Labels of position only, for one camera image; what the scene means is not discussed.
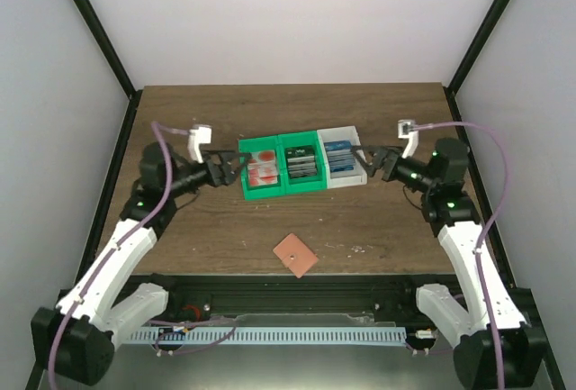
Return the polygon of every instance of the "white wall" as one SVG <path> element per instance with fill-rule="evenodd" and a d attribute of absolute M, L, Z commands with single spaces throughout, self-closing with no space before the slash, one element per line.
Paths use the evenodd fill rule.
<path fill-rule="evenodd" d="M 512 0 L 457 96 L 465 120 L 505 139 L 513 179 L 499 227 L 568 388 L 576 388 L 575 72 L 576 3 Z M 475 133 L 471 141 L 495 203 L 500 156 Z"/>
<path fill-rule="evenodd" d="M 92 0 L 136 87 L 442 81 L 492 0 Z"/>
<path fill-rule="evenodd" d="M 30 319 L 74 280 L 126 104 L 71 0 L 1 0 L 3 389 L 24 388 Z"/>

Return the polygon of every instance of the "wooden tabletop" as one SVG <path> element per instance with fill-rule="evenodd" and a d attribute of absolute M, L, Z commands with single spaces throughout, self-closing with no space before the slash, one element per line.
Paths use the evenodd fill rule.
<path fill-rule="evenodd" d="M 346 125 L 357 128 L 364 145 L 402 145 L 397 138 L 402 118 L 418 123 L 449 121 L 441 85 L 146 87 L 103 243 L 139 176 L 141 152 L 154 140 L 153 120 L 183 129 L 210 124 L 208 148 L 237 149 L 243 138 Z M 416 157 L 428 160 L 436 139 L 446 135 L 455 136 L 455 131 L 422 132 Z M 167 136 L 167 140 L 186 155 L 184 137 Z M 377 175 L 366 186 L 259 201 L 245 201 L 239 181 L 217 189 L 206 186 L 195 203 L 175 216 L 136 273 L 284 274 L 288 270 L 272 249 L 291 232 L 319 258 L 311 273 L 453 272 L 420 212 L 406 202 L 401 185 L 384 183 Z"/>

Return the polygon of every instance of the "black frame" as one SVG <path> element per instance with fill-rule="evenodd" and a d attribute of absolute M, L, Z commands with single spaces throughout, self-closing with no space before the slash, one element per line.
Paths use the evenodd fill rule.
<path fill-rule="evenodd" d="M 73 1 L 130 100 L 104 182 L 103 192 L 94 215 L 84 255 L 80 262 L 76 276 L 77 281 L 94 262 L 142 90 L 137 91 L 131 83 L 128 73 L 122 65 L 90 1 Z M 448 87 L 445 87 L 446 101 L 454 121 L 462 120 L 456 101 L 458 90 L 470 73 L 474 62 L 480 56 L 482 48 L 489 39 L 509 1 L 494 0 L 492 2 L 470 47 L 454 73 L 452 81 Z M 466 130 L 457 128 L 457 132 L 458 137 L 470 146 Z M 470 162 L 472 183 L 478 196 L 481 214 L 483 219 L 487 220 L 491 217 L 492 210 L 472 151 L 470 152 Z M 511 295 L 515 296 L 518 306 L 530 315 L 533 322 L 540 323 L 531 294 L 529 294 L 528 290 L 516 287 L 496 224 L 493 225 L 489 235 L 503 282 L 511 289 Z M 147 278 L 143 276 L 130 277 L 122 295 L 127 295 Z M 455 293 L 459 289 L 457 280 L 453 275 L 320 276 L 303 280 L 284 276 L 206 276 L 174 277 L 173 279 L 183 297 L 192 291 L 200 293 L 203 298 L 213 300 L 213 304 L 217 306 L 215 311 L 217 313 L 289 312 L 299 309 L 313 310 L 314 312 L 364 313 L 370 310 L 374 313 L 377 321 L 395 321 L 399 325 L 407 327 L 429 324 L 428 319 L 424 315 L 419 314 L 417 310 L 415 311 L 411 300 L 414 298 L 413 290 L 417 286 L 423 283 L 438 282 L 449 286 Z M 263 306 L 262 298 L 265 298 L 266 306 Z M 392 309 L 395 312 L 391 313 L 391 308 L 387 307 L 387 305 L 392 305 Z M 545 363 L 553 382 L 553 387 L 555 389 L 564 389 L 565 385 L 555 362 L 554 354 L 550 349 L 545 356 Z M 26 386 L 27 389 L 38 388 L 41 373 L 41 367 L 35 365 Z"/>

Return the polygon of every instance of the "gray floor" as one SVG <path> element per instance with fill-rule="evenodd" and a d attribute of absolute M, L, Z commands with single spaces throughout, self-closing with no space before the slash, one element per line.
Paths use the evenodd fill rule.
<path fill-rule="evenodd" d="M 157 358 L 148 346 L 125 346 L 95 387 L 67 383 L 60 390 L 305 390 L 462 388 L 451 354 L 413 358 L 407 349 L 372 347 L 217 347 Z M 48 390 L 44 381 L 40 386 Z M 544 368 L 533 389 L 552 389 Z"/>

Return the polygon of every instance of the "stack of cards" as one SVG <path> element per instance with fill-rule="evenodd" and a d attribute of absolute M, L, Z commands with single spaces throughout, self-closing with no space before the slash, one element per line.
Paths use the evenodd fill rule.
<path fill-rule="evenodd" d="M 350 141 L 333 141 L 324 144 L 330 172 L 351 171 L 354 169 L 354 156 Z"/>
<path fill-rule="evenodd" d="M 278 166 L 274 150 L 262 150 L 252 153 L 248 161 L 248 183 L 252 187 L 268 186 L 278 183 Z"/>
<path fill-rule="evenodd" d="M 290 178 L 314 177 L 318 175 L 316 155 L 311 145 L 287 149 L 285 156 Z"/>

